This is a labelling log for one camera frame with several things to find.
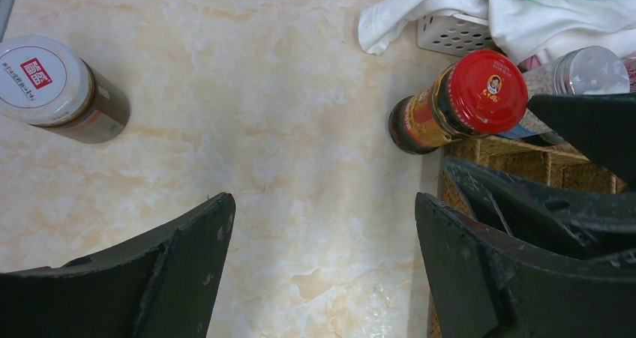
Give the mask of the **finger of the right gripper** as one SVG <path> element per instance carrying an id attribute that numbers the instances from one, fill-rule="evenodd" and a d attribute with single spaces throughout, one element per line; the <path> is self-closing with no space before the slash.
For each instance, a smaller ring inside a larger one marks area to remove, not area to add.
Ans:
<path id="1" fill-rule="evenodd" d="M 453 157 L 443 170 L 474 220 L 511 237 L 574 259 L 635 251 L 634 193 L 549 187 Z"/>

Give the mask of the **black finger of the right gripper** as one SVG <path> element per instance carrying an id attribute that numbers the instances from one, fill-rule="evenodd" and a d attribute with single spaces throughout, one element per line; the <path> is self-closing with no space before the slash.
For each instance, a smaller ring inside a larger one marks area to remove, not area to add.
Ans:
<path id="1" fill-rule="evenodd" d="M 594 164 L 635 186 L 635 94 L 547 95 L 527 108 Z"/>

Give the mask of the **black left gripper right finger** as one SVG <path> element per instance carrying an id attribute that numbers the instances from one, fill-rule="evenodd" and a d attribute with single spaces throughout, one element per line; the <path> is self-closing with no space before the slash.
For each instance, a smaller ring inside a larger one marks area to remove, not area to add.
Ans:
<path id="1" fill-rule="evenodd" d="M 635 273 L 511 237 L 427 193 L 415 221 L 444 337 L 633 337 Z"/>

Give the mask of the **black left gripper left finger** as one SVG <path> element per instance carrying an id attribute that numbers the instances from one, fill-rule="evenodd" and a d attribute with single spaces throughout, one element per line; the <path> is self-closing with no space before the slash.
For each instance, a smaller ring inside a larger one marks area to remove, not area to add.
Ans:
<path id="1" fill-rule="evenodd" d="M 229 193 L 67 264 L 1 275 L 3 337 L 205 337 L 236 202 Z"/>

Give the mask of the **red lid chili sauce jar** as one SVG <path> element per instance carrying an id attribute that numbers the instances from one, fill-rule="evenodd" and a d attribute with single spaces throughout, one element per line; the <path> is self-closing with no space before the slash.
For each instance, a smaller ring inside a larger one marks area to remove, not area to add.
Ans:
<path id="1" fill-rule="evenodd" d="M 388 130 L 400 150 L 427 154 L 451 142 L 512 129 L 527 101 L 518 67 L 503 54 L 482 49 L 447 67 L 431 87 L 397 103 Z"/>

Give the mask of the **silver lid spice jar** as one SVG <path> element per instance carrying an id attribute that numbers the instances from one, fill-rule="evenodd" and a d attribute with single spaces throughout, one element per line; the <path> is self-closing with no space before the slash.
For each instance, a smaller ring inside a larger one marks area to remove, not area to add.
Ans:
<path id="1" fill-rule="evenodd" d="M 537 94 L 626 94 L 630 92 L 626 66 L 611 50 L 588 46 L 522 74 L 528 98 Z M 530 110 L 512 129 L 499 133 L 504 139 L 520 139 L 539 146 L 563 144 L 565 140 Z"/>

